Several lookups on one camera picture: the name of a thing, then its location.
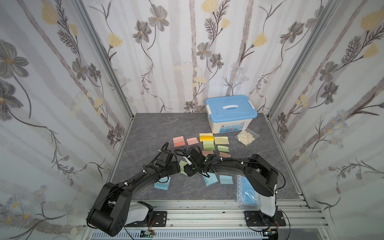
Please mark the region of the pink memo pad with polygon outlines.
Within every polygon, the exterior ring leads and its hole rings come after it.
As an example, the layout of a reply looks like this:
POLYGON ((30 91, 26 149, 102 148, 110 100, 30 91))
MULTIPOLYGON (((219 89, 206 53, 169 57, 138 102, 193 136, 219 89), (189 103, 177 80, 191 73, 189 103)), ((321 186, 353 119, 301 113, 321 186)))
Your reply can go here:
POLYGON ((183 136, 175 137, 173 138, 173 143, 175 148, 182 147, 185 146, 185 139, 183 136))
POLYGON ((202 154, 207 157, 208 155, 213 155, 214 151, 202 151, 202 154))

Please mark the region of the blue memo pad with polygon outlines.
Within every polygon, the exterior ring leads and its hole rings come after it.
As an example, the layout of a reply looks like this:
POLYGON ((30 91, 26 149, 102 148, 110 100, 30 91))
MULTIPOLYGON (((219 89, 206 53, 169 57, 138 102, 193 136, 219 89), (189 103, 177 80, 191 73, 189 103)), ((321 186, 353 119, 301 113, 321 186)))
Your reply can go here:
POLYGON ((210 186, 218 182, 218 178, 215 173, 208 173, 206 176, 203 176, 203 179, 206 186, 210 186))
POLYGON ((170 177, 163 177, 159 179, 159 181, 154 183, 154 188, 167 191, 169 189, 170 181, 171 181, 170 177))

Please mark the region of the green memo pad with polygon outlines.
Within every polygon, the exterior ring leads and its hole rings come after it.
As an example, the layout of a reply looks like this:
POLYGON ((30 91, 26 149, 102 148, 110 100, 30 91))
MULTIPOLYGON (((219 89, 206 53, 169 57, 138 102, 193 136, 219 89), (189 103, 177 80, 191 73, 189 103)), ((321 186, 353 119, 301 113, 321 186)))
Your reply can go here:
POLYGON ((214 141, 204 141, 203 148, 204 148, 204 151, 214 151, 215 150, 214 141))
POLYGON ((185 166, 188 166, 189 164, 185 161, 180 161, 179 162, 179 166, 180 166, 180 170, 181 170, 181 174, 183 175, 187 175, 187 173, 185 172, 185 166))

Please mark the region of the torn pink memo page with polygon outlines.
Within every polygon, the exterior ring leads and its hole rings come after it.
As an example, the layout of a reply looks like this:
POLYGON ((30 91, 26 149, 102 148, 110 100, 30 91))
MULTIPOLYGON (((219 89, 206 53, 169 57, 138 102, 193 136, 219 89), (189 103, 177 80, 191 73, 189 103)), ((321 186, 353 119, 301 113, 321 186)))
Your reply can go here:
POLYGON ((225 153, 225 152, 220 152, 220 153, 219 153, 219 156, 222 157, 222 158, 230 158, 230 157, 231 157, 230 154, 225 153))

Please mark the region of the yellow memo pad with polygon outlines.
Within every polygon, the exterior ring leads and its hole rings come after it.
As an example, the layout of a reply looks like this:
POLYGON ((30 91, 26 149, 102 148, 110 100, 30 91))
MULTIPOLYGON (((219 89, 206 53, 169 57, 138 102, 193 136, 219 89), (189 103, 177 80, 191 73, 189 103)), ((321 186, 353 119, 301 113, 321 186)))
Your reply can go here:
POLYGON ((214 135, 213 133, 200 133, 199 139, 200 139, 200 142, 213 142, 214 135))

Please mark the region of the torn green memo page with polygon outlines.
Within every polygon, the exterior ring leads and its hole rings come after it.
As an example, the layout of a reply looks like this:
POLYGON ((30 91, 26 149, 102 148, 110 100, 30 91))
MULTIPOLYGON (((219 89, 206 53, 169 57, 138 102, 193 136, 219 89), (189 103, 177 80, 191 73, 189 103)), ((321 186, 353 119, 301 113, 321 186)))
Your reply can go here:
POLYGON ((217 148, 218 148, 219 152, 224 152, 224 153, 229 153, 230 152, 230 149, 229 149, 228 146, 217 145, 217 148))

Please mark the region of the torn blue memo page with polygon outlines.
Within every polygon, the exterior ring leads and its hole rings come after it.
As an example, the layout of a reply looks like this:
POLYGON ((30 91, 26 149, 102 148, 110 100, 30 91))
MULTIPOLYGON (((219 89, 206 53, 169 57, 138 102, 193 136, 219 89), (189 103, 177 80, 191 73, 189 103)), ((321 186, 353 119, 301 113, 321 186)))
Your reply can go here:
POLYGON ((232 176, 226 176, 226 175, 220 175, 220 184, 222 185, 233 185, 233 177, 232 176))

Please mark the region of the torn yellow memo page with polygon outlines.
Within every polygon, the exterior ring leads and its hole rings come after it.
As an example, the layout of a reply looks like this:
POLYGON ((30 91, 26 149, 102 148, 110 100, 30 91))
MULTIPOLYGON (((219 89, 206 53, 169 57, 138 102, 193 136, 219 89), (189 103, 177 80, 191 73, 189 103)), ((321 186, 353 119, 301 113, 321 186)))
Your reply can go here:
POLYGON ((228 137, 214 137, 214 142, 216 145, 229 145, 228 137))

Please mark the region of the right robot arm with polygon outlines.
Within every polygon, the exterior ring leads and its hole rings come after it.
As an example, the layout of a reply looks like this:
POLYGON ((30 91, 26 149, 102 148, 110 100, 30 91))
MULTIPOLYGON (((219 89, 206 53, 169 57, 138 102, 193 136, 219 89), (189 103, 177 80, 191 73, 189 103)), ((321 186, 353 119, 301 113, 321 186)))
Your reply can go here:
POLYGON ((191 177, 196 173, 210 178, 210 173, 229 173, 245 177, 260 196, 262 217, 272 218, 277 212, 276 191, 279 171, 257 154, 249 158, 235 159, 215 154, 203 155, 196 149, 176 150, 175 154, 187 161, 185 173, 191 177))

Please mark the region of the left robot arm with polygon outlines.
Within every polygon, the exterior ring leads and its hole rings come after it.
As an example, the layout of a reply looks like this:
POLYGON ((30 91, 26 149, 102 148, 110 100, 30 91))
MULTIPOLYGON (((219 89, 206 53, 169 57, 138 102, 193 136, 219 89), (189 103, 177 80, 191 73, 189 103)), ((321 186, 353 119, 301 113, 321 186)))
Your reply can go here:
POLYGON ((111 237, 116 236, 127 224, 133 196, 161 178, 170 179, 180 173, 177 157, 170 150, 159 151, 158 155, 143 170, 128 180, 117 184, 106 183, 86 218, 87 225, 101 230, 111 237))

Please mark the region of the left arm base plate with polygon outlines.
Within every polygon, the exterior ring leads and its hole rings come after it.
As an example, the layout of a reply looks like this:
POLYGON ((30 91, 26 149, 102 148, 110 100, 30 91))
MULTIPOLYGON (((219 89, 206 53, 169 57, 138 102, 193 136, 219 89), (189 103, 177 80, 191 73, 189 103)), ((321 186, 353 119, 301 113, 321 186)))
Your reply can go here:
POLYGON ((150 213, 143 221, 136 221, 134 223, 126 224, 125 227, 166 227, 167 224, 167 211, 154 211, 150 213))

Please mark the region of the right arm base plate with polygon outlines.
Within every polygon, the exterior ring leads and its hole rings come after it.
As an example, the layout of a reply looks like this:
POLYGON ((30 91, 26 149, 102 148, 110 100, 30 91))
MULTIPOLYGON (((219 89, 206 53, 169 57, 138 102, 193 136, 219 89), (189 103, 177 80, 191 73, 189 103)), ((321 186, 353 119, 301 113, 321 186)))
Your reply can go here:
POLYGON ((244 216, 248 227, 277 228, 287 225, 286 218, 280 210, 277 210, 272 217, 263 214, 261 211, 244 211, 244 216))

